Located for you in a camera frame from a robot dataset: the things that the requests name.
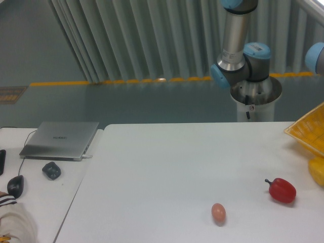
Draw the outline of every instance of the laptop lid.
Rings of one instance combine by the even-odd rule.
[[[80,161],[98,122],[43,122],[20,152],[21,157]]]

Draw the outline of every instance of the white cloth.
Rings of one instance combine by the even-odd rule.
[[[6,236],[10,243],[35,243],[35,228],[22,205],[13,196],[0,196],[0,242]]]

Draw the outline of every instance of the blue joint cap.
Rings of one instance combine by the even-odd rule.
[[[213,77],[213,80],[217,83],[217,85],[221,88],[228,88],[230,87],[229,82],[221,72],[221,70],[216,66],[216,64],[213,64],[211,67],[211,74]]]
[[[226,9],[235,9],[237,8],[243,0],[221,0],[221,3]]]
[[[305,64],[313,73],[316,73],[317,60],[323,48],[324,43],[319,42],[314,44],[311,48],[309,48],[308,52],[306,53]]]
[[[256,59],[270,59],[271,57],[271,50],[269,46],[260,43],[260,42],[253,42],[247,43],[244,46],[243,52],[253,58]]]

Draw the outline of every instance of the red bell pepper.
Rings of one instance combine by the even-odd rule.
[[[296,189],[292,184],[282,178],[276,178],[273,182],[265,179],[270,184],[269,193],[277,201],[285,204],[292,203],[296,197]]]

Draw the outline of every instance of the black computer mouse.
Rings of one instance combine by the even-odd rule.
[[[19,198],[24,190],[24,177],[22,175],[12,178],[7,185],[8,194]]]

